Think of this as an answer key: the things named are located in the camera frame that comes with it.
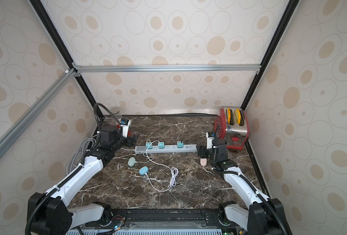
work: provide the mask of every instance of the robotic arm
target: robotic arm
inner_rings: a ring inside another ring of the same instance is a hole
[[[249,235],[292,235],[285,218],[282,203],[257,189],[240,168],[227,157],[226,141],[217,138],[217,132],[206,133],[207,146],[199,146],[197,155],[210,158],[212,169],[220,174],[240,195],[249,210],[235,202],[221,204],[220,217],[223,223],[235,222]]]
[[[110,222],[111,215],[103,203],[67,209],[76,193],[97,172],[105,167],[115,152],[123,146],[134,147],[138,135],[129,135],[130,120],[121,119],[120,125],[103,126],[100,139],[84,157],[84,161],[62,181],[44,194],[35,193],[28,201],[25,234],[65,234],[69,229],[102,219]]]
[[[31,232],[63,235],[69,229],[92,221],[100,221],[104,226],[110,224],[110,205],[94,202],[72,209],[67,206],[82,186],[115,157],[118,149],[135,146],[138,135],[131,136],[129,126],[130,120],[124,118],[119,126],[103,126],[97,144],[68,176],[44,194],[35,193],[30,197],[25,235]],[[223,203],[219,210],[220,222],[235,222],[250,235],[292,235],[282,203],[278,199],[270,199],[244,176],[240,168],[227,158],[227,143],[216,136],[207,133],[207,146],[198,148],[198,156],[211,159],[213,170],[233,187],[249,209],[243,209],[235,202]]]

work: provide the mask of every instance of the power outlet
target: power outlet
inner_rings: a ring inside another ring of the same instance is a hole
[[[197,152],[196,144],[184,144],[182,148],[178,148],[177,145],[166,145],[164,148],[159,148],[154,145],[152,149],[148,150],[148,153],[186,153]],[[146,153],[146,146],[136,146],[135,153]]]

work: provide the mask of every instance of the white charging cable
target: white charging cable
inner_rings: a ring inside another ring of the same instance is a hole
[[[144,162],[144,163],[148,163],[148,162],[151,161],[151,162],[153,162],[153,163],[155,163],[155,164],[157,164],[157,165],[161,165],[161,166],[164,166],[164,167],[167,167],[168,169],[170,169],[170,171],[171,171],[170,185],[168,186],[168,188],[167,188],[166,190],[163,190],[163,191],[162,191],[162,190],[158,190],[158,189],[156,189],[156,188],[152,185],[151,180],[150,180],[148,174],[145,173],[145,175],[148,177],[148,180],[149,180],[151,186],[152,186],[155,190],[157,190],[157,191],[159,191],[159,192],[166,192],[166,191],[170,190],[172,187],[175,187],[175,186],[176,186],[176,176],[179,174],[179,169],[177,169],[176,167],[168,167],[168,166],[166,166],[166,165],[164,165],[164,164],[160,164],[160,163],[154,162],[154,161],[152,160],[153,158],[150,157],[150,156],[148,156],[148,152],[152,150],[152,148],[149,149],[149,147],[150,147],[150,146],[152,145],[152,143],[154,143],[154,142],[159,142],[159,140],[155,140],[155,141],[153,141],[153,142],[150,142],[149,146],[147,146],[146,152],[143,154],[143,156],[147,157],[149,160],[148,160],[147,162]]]

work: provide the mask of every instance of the aluminum extrusion bar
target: aluminum extrusion bar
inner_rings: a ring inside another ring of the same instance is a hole
[[[74,68],[64,73],[56,82],[41,96],[38,101],[14,124],[9,131],[0,139],[0,159],[23,134],[23,132],[38,117],[50,101],[58,94],[65,84],[74,77]]]
[[[123,66],[81,66],[75,68],[80,73],[110,72],[193,72],[193,71],[258,71],[260,64],[221,65],[123,65]]]

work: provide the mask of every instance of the marble countertop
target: marble countertop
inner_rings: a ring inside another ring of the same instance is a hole
[[[184,144],[197,142],[206,145],[205,133],[211,131],[214,116],[205,117],[162,117],[162,116],[125,116],[132,121],[130,130],[139,133],[137,145],[145,145],[146,140],[163,141],[166,145],[176,144],[182,140]],[[142,154],[133,151],[119,150],[115,158],[75,195],[69,207],[84,206],[93,201],[110,204],[115,209],[126,208],[218,208],[218,204],[236,201],[241,207],[246,205],[218,174],[214,174],[210,164],[202,167],[197,153],[159,153],[149,154],[154,161],[169,167],[177,167],[176,186],[167,192],[157,192],[152,188],[146,176],[139,174],[139,169],[148,166],[148,175],[152,184],[159,190],[167,189],[171,179],[167,167],[152,162],[136,163],[128,166],[130,157],[137,161],[147,162]],[[229,150],[228,158],[236,162],[246,177],[258,188],[258,180],[248,152]]]

